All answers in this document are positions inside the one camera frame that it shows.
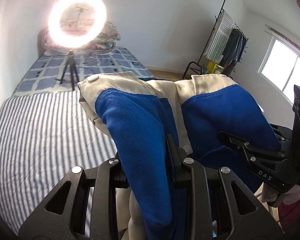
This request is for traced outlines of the magenta right sleeve forearm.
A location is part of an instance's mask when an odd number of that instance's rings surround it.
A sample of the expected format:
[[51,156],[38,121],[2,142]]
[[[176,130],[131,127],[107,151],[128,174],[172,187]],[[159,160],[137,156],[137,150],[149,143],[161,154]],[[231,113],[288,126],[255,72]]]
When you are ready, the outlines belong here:
[[284,198],[278,207],[279,222],[284,231],[297,224],[300,219],[300,186],[294,185],[284,193]]

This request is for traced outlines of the right gloved hand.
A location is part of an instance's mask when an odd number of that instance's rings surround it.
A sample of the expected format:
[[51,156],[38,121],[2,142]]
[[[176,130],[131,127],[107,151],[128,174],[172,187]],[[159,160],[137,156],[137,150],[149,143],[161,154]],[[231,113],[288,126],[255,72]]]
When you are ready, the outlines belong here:
[[289,191],[280,193],[269,185],[263,184],[261,196],[261,201],[272,207],[278,207],[281,203],[291,205],[300,200],[300,186],[294,185]]

